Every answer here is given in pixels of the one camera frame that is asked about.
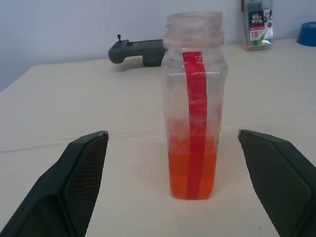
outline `table surface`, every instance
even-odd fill
[[[108,130],[87,237],[277,237],[237,133],[246,128],[289,140],[316,165],[316,49],[285,39],[267,51],[223,52],[229,74],[210,199],[170,195],[160,68],[143,68],[139,57],[119,65],[43,65],[0,93],[0,229],[69,142]]]

